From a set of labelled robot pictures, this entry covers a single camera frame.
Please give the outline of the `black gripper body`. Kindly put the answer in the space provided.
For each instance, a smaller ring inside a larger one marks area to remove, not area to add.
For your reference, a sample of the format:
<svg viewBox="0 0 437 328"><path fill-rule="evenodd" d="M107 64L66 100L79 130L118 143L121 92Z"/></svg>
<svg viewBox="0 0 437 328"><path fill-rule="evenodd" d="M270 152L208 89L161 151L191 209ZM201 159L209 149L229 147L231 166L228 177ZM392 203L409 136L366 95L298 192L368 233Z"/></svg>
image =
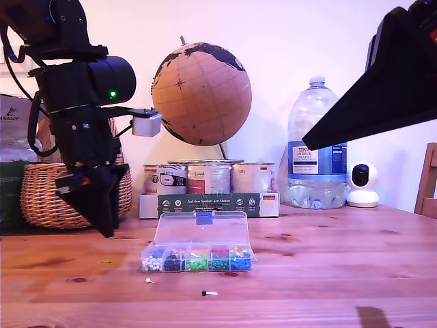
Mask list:
<svg viewBox="0 0 437 328"><path fill-rule="evenodd" d="M48 114L66 173L107 167L116 180L114 167L121 143L100 107L71 107Z"/></svg>

